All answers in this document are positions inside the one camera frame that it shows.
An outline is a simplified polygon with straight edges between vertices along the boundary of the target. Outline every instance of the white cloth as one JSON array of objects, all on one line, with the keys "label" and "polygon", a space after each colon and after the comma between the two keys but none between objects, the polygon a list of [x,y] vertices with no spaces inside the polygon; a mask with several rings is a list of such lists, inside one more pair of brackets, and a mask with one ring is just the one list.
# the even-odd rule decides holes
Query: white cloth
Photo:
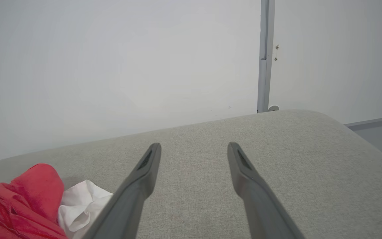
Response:
[{"label": "white cloth", "polygon": [[67,237],[82,238],[112,195],[89,180],[67,189],[58,213],[59,225]]}]

